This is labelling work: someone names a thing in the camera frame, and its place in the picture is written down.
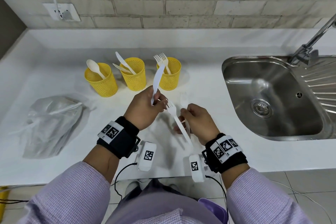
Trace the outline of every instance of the person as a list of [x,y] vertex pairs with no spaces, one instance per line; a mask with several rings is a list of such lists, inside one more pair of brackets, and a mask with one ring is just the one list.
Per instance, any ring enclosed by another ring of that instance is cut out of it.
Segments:
[[[150,86],[135,95],[124,116],[116,120],[128,132],[129,138],[132,138],[130,135],[136,136],[140,130],[146,129],[164,111],[166,97],[157,91],[152,106],[152,94],[153,87]],[[206,148],[209,148],[207,144],[210,142],[217,142],[214,140],[219,137],[220,131],[206,109],[190,104],[187,109],[181,109],[180,119],[189,122],[192,132]],[[126,144],[127,136],[123,137],[121,142]],[[121,150],[117,151],[116,147],[109,148],[105,141],[99,140],[83,161],[69,167],[32,197],[26,205],[28,213],[19,220],[20,224],[102,222],[109,204],[110,184],[119,164]],[[258,171],[250,168],[246,157],[241,157],[239,161],[231,160],[230,163],[229,168],[227,164],[226,168],[222,168],[225,163],[218,167],[227,189],[227,207],[235,224],[312,223],[291,197]],[[128,193],[106,221],[106,224],[131,223],[221,222],[204,205],[153,179],[143,191],[137,186]]]

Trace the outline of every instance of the electrical outlet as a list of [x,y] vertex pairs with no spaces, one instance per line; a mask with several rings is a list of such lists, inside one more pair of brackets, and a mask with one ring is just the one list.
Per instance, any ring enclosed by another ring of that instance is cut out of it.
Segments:
[[[81,21],[73,4],[58,3],[58,12],[65,21]],[[44,3],[43,6],[48,10],[53,20],[58,21],[54,3]]]

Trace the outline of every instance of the sink drain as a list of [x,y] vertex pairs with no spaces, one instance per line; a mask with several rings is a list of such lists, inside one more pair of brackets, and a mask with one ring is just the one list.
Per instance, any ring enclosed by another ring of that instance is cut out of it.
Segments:
[[268,118],[271,116],[271,108],[269,103],[264,100],[254,99],[251,102],[252,111],[262,118]]

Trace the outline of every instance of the checkered sleeve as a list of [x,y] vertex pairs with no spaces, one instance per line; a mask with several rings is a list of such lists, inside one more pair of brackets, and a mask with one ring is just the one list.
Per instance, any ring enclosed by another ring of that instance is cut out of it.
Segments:
[[44,186],[26,205],[18,224],[100,224],[110,201],[110,184],[78,162]]
[[227,207],[239,224],[313,224],[291,197],[253,168],[227,190]]

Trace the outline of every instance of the sink basin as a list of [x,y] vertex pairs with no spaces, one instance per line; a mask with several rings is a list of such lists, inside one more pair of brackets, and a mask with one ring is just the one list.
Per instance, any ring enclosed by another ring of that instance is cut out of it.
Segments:
[[222,71],[237,116],[252,132],[275,141],[331,136],[324,109],[281,59],[229,58]]

